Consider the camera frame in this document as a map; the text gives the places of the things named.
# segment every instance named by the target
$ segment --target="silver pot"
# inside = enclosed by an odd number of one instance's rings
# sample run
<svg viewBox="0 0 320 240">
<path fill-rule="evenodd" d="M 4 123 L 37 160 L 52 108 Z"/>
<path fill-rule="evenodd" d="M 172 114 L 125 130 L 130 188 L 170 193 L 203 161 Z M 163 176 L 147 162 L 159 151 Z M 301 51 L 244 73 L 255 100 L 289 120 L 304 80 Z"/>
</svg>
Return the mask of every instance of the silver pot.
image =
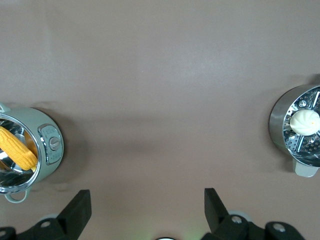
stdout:
<svg viewBox="0 0 320 240">
<path fill-rule="evenodd" d="M 320 114 L 320 85 L 301 85 L 286 92 L 272 109 L 269 132 L 274 144 L 293 158 L 296 174 L 312 177 L 320 168 L 320 131 L 303 135 L 293 129 L 294 115 L 302 110 Z"/>
<path fill-rule="evenodd" d="M 50 175 L 59 166 L 64 152 L 64 141 L 56 123 L 43 112 L 19 107 L 10 109 L 0 102 L 0 126 L 6 128 L 21 142 L 28 136 L 37 156 L 36 169 L 22 170 L 0 150 L 0 194 L 12 203 L 21 203 L 29 195 L 32 184 Z M 23 199 L 12 194 L 25 192 Z"/>
</svg>

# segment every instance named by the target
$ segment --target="yellow corn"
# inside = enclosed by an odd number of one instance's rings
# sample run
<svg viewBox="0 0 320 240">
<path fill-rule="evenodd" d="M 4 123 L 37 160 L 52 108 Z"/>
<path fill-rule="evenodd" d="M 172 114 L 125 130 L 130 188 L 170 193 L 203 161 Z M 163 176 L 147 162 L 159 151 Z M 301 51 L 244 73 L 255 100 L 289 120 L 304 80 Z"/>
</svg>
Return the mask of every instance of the yellow corn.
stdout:
<svg viewBox="0 0 320 240">
<path fill-rule="evenodd" d="M 2 126 L 0 126 L 0 149 L 23 170 L 36 170 L 37 157 L 18 138 Z"/>
</svg>

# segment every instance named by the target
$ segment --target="white round object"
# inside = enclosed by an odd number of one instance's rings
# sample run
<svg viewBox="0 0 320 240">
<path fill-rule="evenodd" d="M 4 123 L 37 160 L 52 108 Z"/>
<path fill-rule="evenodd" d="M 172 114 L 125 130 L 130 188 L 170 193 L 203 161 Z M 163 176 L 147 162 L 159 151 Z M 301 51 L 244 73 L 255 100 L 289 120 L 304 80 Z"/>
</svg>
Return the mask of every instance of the white round object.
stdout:
<svg viewBox="0 0 320 240">
<path fill-rule="evenodd" d="M 320 130 L 320 116 L 313 110 L 297 111 L 290 120 L 290 127 L 302 136 L 310 136 Z"/>
</svg>

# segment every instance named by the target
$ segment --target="beige surface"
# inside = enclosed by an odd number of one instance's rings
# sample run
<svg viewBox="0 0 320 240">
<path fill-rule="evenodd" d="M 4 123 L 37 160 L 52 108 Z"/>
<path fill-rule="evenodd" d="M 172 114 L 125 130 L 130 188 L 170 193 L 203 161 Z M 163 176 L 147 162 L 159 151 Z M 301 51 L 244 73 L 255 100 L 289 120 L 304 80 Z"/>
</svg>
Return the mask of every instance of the beige surface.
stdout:
<svg viewBox="0 0 320 240">
<path fill-rule="evenodd" d="M 0 100 L 61 126 L 60 168 L 11 204 L 19 232 L 90 189 L 80 240 L 197 240 L 204 188 L 263 227 L 319 239 L 320 174 L 291 170 L 268 135 L 287 90 L 319 72 L 320 2 L 2 0 Z"/>
</svg>

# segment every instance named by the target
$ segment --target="white circular object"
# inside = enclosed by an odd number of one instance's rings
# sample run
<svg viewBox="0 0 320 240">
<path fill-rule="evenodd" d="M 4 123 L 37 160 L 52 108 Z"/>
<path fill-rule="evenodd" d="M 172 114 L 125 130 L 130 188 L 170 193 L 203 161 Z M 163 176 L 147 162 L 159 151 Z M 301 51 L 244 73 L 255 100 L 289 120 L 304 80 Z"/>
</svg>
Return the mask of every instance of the white circular object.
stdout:
<svg viewBox="0 0 320 240">
<path fill-rule="evenodd" d="M 290 126 L 297 134 L 310 136 L 320 130 L 320 116 L 313 110 L 300 110 L 291 117 Z"/>
</svg>

